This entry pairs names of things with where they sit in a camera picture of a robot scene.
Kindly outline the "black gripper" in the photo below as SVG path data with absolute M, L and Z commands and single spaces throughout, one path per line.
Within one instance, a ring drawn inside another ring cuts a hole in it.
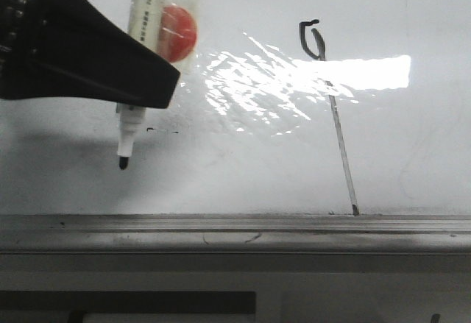
M 179 71 L 155 54 L 142 88 L 130 58 L 144 51 L 88 0 L 1 0 L 1 98 L 85 98 L 165 109 Z

